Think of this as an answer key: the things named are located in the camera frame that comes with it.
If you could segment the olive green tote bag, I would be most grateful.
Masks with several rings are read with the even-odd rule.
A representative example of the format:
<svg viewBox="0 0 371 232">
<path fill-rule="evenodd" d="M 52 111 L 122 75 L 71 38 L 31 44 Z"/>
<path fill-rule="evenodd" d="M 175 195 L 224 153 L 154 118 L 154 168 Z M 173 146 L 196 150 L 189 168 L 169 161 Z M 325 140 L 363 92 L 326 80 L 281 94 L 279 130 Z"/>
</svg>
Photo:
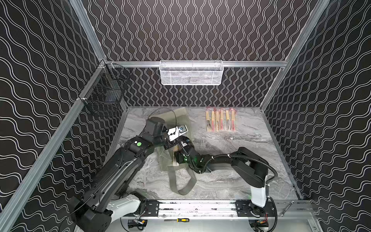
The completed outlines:
<svg viewBox="0 0 371 232">
<path fill-rule="evenodd" d="M 168 107 L 160 107 L 155 109 L 149 117 L 158 117 L 163 119 L 167 123 L 168 128 L 174 128 L 176 126 L 181 127 L 182 125 L 184 125 L 184 128 L 188 129 L 186 136 L 189 137 L 191 140 L 193 139 L 191 121 L 189 119 L 188 112 L 184 107 L 175 110 Z M 191 190 L 197 183 L 197 179 L 194 171 L 191 170 L 186 162 L 179 164 L 176 161 L 176 152 L 180 150 L 181 147 L 179 145 L 176 145 L 168 150 L 165 150 L 163 147 L 157 148 L 156 152 L 160 164 L 160 169 L 162 171 L 168 172 L 171 191 L 178 195 L 184 196 L 191 192 Z M 176 172 L 179 170 L 186 170 L 190 176 L 188 183 L 182 189 L 178 188 L 176 182 Z"/>
</svg>

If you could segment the folding fan with pink paper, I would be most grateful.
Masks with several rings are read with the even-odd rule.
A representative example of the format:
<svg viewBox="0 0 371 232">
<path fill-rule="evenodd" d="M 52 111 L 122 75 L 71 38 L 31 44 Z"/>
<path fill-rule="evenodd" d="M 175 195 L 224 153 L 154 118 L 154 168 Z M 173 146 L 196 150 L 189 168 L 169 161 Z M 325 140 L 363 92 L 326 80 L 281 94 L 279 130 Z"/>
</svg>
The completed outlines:
<svg viewBox="0 0 371 232">
<path fill-rule="evenodd" d="M 211 110 L 211 130 L 215 131 L 215 110 Z"/>
</svg>

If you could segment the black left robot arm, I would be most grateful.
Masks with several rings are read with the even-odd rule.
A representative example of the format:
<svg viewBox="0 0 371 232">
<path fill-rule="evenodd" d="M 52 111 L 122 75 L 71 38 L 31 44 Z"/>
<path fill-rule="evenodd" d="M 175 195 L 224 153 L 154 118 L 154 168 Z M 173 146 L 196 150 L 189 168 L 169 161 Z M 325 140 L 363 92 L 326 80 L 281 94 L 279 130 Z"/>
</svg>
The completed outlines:
<svg viewBox="0 0 371 232">
<path fill-rule="evenodd" d="M 97 173 L 90 190 L 69 200 L 71 220 L 84 232 L 106 231 L 114 220 L 114 211 L 108 207 L 113 197 L 130 182 L 155 148 L 174 147 L 187 131 L 185 125 L 168 128 L 161 118 L 147 119 L 141 133 L 120 147 Z"/>
</svg>

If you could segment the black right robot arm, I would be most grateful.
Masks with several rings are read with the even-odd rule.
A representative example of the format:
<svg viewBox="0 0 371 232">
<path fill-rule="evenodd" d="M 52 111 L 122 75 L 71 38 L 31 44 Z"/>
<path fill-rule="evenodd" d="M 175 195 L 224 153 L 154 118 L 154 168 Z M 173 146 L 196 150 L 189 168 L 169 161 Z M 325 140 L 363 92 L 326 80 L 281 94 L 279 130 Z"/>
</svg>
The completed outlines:
<svg viewBox="0 0 371 232">
<path fill-rule="evenodd" d="M 217 170 L 234 170 L 249 186 L 250 203 L 247 210 L 254 217 L 266 215 L 265 206 L 268 200 L 267 186 L 278 178 L 277 171 L 262 157 L 253 151 L 240 147 L 237 151 L 219 155 L 201 155 L 188 138 L 178 140 L 179 149 L 175 153 L 179 164 L 186 163 L 193 174 L 211 173 Z"/>
</svg>

